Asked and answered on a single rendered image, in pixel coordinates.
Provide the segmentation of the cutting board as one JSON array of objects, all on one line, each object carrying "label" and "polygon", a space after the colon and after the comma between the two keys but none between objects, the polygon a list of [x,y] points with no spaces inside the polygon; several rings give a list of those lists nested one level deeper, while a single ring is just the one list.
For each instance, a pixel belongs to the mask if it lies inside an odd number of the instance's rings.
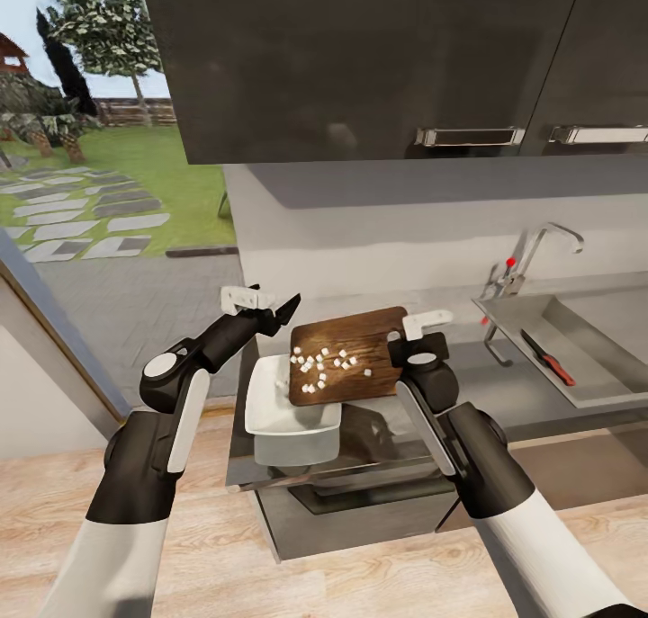
[{"label": "cutting board", "polygon": [[[295,327],[290,356],[296,361],[289,362],[289,401],[307,407],[396,396],[395,381],[402,367],[392,366],[388,334],[398,332],[406,339],[402,320],[408,315],[398,306]],[[310,356],[315,361],[305,371]],[[341,365],[337,367],[335,360]],[[323,364],[324,370],[318,370],[318,364]],[[365,375],[366,369],[372,370],[371,376]],[[326,385],[323,389],[319,387],[321,376]],[[303,392],[305,385],[315,391]]]}]

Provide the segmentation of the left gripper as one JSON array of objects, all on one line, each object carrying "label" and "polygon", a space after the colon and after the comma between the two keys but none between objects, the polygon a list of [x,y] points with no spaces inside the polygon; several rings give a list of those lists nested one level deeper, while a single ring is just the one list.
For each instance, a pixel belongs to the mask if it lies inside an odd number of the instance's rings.
[{"label": "left gripper", "polygon": [[223,317],[215,320],[209,329],[220,332],[228,340],[236,354],[257,333],[275,336],[281,326],[287,326],[302,301],[301,294],[273,312],[270,308],[243,309],[238,315],[224,313]]}]

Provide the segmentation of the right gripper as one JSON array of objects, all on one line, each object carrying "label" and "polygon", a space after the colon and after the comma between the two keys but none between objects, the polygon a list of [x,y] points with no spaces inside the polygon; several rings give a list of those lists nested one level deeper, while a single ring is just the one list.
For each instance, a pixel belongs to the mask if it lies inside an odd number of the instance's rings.
[{"label": "right gripper", "polygon": [[442,332],[422,335],[422,338],[419,340],[398,338],[394,341],[388,340],[388,342],[388,349],[394,368],[406,366],[403,359],[410,348],[430,348],[432,354],[437,355],[441,361],[449,359],[446,336]]}]

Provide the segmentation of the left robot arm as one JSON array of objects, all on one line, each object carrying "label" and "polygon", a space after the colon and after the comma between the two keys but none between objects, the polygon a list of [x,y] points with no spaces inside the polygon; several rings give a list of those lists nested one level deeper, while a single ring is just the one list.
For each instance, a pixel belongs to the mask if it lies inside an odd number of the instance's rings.
[{"label": "left robot arm", "polygon": [[[287,326],[301,294],[273,312],[260,286],[221,286],[207,331],[150,360],[133,411],[105,448],[105,473],[37,618],[150,618],[168,518],[211,384],[210,373],[257,333]],[[177,351],[186,348],[187,355]]]}]

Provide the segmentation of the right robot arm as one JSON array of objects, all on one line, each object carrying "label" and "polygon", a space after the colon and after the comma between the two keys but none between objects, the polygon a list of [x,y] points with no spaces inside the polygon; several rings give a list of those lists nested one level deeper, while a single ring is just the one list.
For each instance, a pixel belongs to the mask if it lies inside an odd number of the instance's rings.
[{"label": "right robot arm", "polygon": [[507,452],[507,437],[465,402],[446,336],[422,335],[453,320],[448,309],[403,318],[406,339],[388,340],[399,402],[449,482],[492,558],[518,618],[648,618],[577,542]]}]

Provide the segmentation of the bowl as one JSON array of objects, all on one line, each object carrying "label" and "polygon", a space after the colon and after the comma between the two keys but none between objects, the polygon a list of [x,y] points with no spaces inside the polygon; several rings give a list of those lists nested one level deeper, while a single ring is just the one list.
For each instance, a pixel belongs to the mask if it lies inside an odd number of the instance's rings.
[{"label": "bowl", "polygon": [[285,395],[290,364],[289,354],[260,358],[254,367],[247,392],[245,428],[250,434],[293,436],[323,433],[341,424],[342,401],[296,407]]}]

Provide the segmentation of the parer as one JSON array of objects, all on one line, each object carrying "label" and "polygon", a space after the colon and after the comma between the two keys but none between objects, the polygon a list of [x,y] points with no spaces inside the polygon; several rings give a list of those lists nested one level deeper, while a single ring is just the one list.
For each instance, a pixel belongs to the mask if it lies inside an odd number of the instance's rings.
[{"label": "parer", "polygon": [[570,387],[575,386],[575,380],[523,329],[526,340],[541,354],[540,360],[548,364]]}]

